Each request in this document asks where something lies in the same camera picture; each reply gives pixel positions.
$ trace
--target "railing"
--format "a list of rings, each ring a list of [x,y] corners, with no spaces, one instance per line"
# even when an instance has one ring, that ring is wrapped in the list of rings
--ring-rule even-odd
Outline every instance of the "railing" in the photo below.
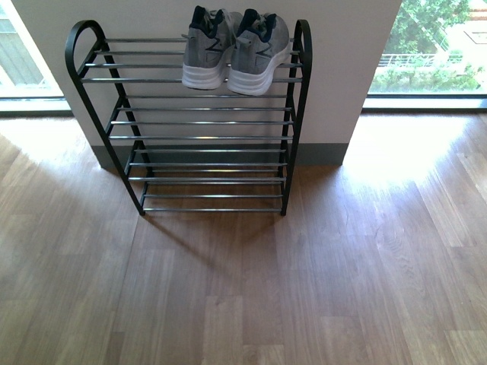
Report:
[[[457,65],[462,60],[462,55],[449,55],[448,53],[390,54],[382,55],[379,67],[436,67],[439,64]]]

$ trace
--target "metal shoe rack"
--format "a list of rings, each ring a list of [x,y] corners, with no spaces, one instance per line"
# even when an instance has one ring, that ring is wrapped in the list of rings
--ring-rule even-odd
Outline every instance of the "metal shoe rack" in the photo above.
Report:
[[[109,39],[96,21],[73,27],[68,73],[140,215],[286,214],[313,58],[307,21],[290,41],[268,93],[251,97],[224,84],[213,94],[185,88],[183,38]],[[103,106],[109,91],[112,109]]]

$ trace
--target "glass window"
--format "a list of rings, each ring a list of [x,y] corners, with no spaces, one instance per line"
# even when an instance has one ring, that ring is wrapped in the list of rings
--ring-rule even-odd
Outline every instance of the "glass window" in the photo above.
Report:
[[[61,97],[62,92],[10,1],[0,2],[0,97]]]
[[[487,94],[487,0],[403,0],[370,95]]]

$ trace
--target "sneaker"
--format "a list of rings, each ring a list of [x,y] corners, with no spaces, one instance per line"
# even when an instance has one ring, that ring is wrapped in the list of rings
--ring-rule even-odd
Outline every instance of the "sneaker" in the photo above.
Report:
[[[247,9],[237,31],[228,89],[239,94],[264,94],[275,68],[288,58],[290,51],[289,30],[280,17]]]
[[[216,89],[235,45],[242,14],[224,9],[208,11],[196,6],[189,25],[183,60],[183,85],[194,89]]]

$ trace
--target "wooden floor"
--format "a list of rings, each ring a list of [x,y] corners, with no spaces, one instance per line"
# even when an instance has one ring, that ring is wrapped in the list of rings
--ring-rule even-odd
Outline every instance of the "wooden floor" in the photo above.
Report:
[[[487,364],[486,201],[487,116],[362,116],[286,217],[146,218],[75,120],[3,119],[0,363]]]

